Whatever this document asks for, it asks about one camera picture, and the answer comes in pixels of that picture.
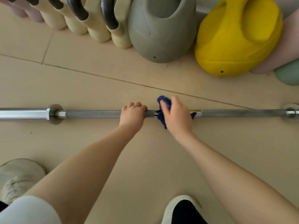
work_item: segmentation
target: cleaning cloth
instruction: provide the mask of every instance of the cleaning cloth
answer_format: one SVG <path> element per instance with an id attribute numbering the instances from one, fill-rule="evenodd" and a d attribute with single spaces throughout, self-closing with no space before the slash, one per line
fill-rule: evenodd
<path id="1" fill-rule="evenodd" d="M 162 111 L 162 108 L 161 108 L 161 105 L 160 105 L 160 101 L 164 101 L 167 105 L 167 108 L 169 110 L 171 110 L 171 100 L 168 98 L 168 97 L 165 97 L 165 96 L 160 96 L 157 98 L 157 101 L 159 103 L 159 111 L 158 111 L 158 116 L 157 118 L 161 121 L 161 123 L 164 125 L 164 128 L 167 129 L 166 127 L 166 123 L 165 123 L 165 118 L 164 118 L 164 114 L 163 114 L 163 111 Z M 191 113 L 191 117 L 192 119 L 194 119 L 194 117 L 196 116 L 196 112 L 193 112 Z"/>

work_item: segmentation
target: beige floor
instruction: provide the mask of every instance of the beige floor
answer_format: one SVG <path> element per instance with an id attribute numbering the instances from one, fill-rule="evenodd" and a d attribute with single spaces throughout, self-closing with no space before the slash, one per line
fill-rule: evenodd
<path id="1" fill-rule="evenodd" d="M 191 109 L 279 108 L 299 103 L 299 87 L 271 74 L 217 78 L 190 52 L 169 64 L 150 63 L 130 48 L 89 35 L 51 30 L 0 6 L 1 107 L 120 109 L 141 101 L 157 109 L 159 95 L 177 94 Z M 0 163 L 29 158 L 48 171 L 102 138 L 117 119 L 0 123 Z M 299 206 L 298 124 L 281 119 L 197 119 L 200 139 L 248 169 Z M 167 203 L 196 197 L 210 223 L 232 223 L 188 154 L 155 119 L 146 119 L 125 148 L 86 223 L 159 223 Z"/>

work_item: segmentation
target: barbell bar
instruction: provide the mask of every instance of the barbell bar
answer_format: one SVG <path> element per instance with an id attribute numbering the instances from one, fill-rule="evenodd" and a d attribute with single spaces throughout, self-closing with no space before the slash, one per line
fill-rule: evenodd
<path id="1" fill-rule="evenodd" d="M 159 110 L 148 110 L 146 117 L 157 117 Z M 299 105 L 289 104 L 282 109 L 236 109 L 236 110 L 191 110 L 196 112 L 195 117 L 201 118 L 235 118 L 235 117 L 282 117 L 286 119 L 299 119 Z M 121 110 L 63 110 L 58 105 L 48 108 L 0 108 L 0 121 L 17 120 L 46 120 L 52 124 L 60 124 L 64 119 L 100 119 L 119 118 Z"/>

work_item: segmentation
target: white shoe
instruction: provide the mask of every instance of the white shoe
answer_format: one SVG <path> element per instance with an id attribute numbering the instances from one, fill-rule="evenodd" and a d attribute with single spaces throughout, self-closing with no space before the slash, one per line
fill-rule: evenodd
<path id="1" fill-rule="evenodd" d="M 11 204 L 46 176 L 45 170 L 29 159 L 14 159 L 0 166 L 0 201 Z"/>
<path id="2" fill-rule="evenodd" d="M 206 224 L 201 212 L 201 206 L 190 196 L 177 196 L 168 203 L 162 224 Z"/>

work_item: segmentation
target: grout line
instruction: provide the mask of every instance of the grout line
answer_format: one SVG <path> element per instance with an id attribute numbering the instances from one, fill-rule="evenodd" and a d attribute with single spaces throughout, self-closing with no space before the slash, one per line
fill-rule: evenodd
<path id="1" fill-rule="evenodd" d="M 46 51 L 45 51 L 45 54 L 44 54 L 44 57 L 43 57 L 43 60 L 42 60 L 42 63 L 41 63 L 42 65 L 44 64 L 44 60 L 45 60 L 45 58 L 46 58 L 46 55 L 47 55 L 47 52 L 48 52 L 48 48 L 49 48 L 49 46 L 50 46 L 50 43 L 51 43 L 51 40 L 52 40 L 53 34 L 54 34 L 54 29 L 53 29 L 53 31 L 52 31 L 52 34 L 51 34 L 51 37 L 50 37 L 49 43 L 48 43 L 48 45 L 47 45 L 47 48 L 46 48 Z"/>
<path id="2" fill-rule="evenodd" d="M 40 62 L 38 62 L 38 61 L 28 60 L 28 59 L 24 59 L 24 58 L 20 58 L 20 57 L 16 57 L 16 56 L 9 56 L 9 55 L 5 55 L 5 54 L 0 54 L 0 56 L 6 56 L 6 57 L 15 58 L 15 59 L 18 59 L 18 60 L 30 61 L 30 62 L 34 62 L 34 63 L 40 64 Z"/>
<path id="3" fill-rule="evenodd" d="M 157 88 L 157 87 L 153 87 L 153 86 L 147 86 L 147 85 L 143 85 L 143 84 L 139 84 L 139 83 L 135 83 L 135 82 L 129 82 L 129 81 L 121 80 L 121 79 L 110 78 L 110 77 L 107 77 L 107 76 L 96 75 L 96 74 L 93 74 L 93 73 L 89 73 L 89 72 L 85 72 L 85 71 L 79 71 L 79 70 L 75 70 L 75 69 L 71 69 L 71 68 L 67 68 L 67 67 L 60 67 L 60 66 L 56 66 L 56 65 L 52 65 L 52 64 L 44 64 L 44 65 L 51 66 L 51 67 L 58 67 L 58 68 L 65 69 L 65 70 L 70 70 L 70 71 L 76 71 L 76 72 L 79 72 L 79 73 L 84 73 L 84 74 L 87 74 L 87 75 L 93 75 L 93 76 L 100 77 L 100 78 L 112 79 L 112 80 L 116 80 L 116 81 L 119 81 L 119 82 L 125 82 L 125 83 L 134 84 L 134 85 L 138 85 L 138 86 L 144 86 L 144 87 L 148 87 L 148 88 L 152 88 L 152 89 L 156 89 L 156 90 L 162 90 L 162 91 L 181 94 L 181 95 L 185 95 L 185 96 L 189 96 L 189 97 L 204 99 L 204 100 L 207 100 L 207 101 L 218 102 L 218 103 L 222 103 L 222 104 L 225 104 L 225 105 L 232 105 L 232 106 L 241 107 L 241 108 L 245 108 L 245 109 L 252 109 L 252 108 L 249 108 L 249 107 L 234 105 L 234 104 L 230 104 L 230 103 L 226 103 L 226 102 L 222 102 L 222 101 L 216 101 L 216 100 L 212 100 L 212 99 L 208 99 L 208 98 L 204 98 L 204 97 L 198 97 L 198 96 L 194 96 L 194 95 L 190 95 L 190 94 L 175 92 L 175 91 L 172 91 L 172 90 L 165 90 L 165 89 L 161 89 L 161 88 Z"/>

